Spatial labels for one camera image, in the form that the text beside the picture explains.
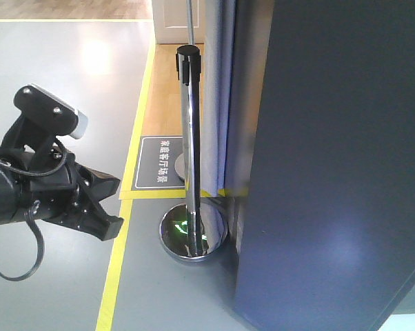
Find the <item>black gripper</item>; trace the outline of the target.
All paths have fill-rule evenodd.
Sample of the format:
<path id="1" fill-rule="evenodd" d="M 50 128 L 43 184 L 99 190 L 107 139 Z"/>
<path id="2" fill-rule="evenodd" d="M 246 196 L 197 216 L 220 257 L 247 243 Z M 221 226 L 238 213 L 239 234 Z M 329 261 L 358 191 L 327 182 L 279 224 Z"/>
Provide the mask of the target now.
<path id="1" fill-rule="evenodd" d="M 113 196 L 120 180 L 76 162 L 75 155 L 57 138 L 50 147 L 34 152 L 0 147 L 3 169 L 10 169 L 21 188 L 22 208 L 40 202 L 38 218 L 82 231 L 101 241 L 115 239 L 123 218 L 109 215 L 101 201 Z"/>

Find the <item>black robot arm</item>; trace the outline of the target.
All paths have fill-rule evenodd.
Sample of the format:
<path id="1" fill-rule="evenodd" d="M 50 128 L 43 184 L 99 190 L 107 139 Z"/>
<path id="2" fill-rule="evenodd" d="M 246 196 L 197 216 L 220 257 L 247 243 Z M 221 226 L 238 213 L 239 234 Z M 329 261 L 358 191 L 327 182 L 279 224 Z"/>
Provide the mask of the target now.
<path id="1" fill-rule="evenodd" d="M 4 163 L 9 161 L 27 170 L 33 154 L 17 149 L 0 150 L 0 225 L 24 220 L 24 212 L 35 202 L 40 205 L 36 218 L 65 228 L 91 234 L 107 241 L 118 236 L 123 219 L 110 216 L 101 201 L 117 192 L 120 181 L 77 163 L 74 153 L 65 151 L 64 164 L 55 159 L 53 147 L 45 157 L 44 171 L 56 172 L 44 177 L 17 174 Z"/>

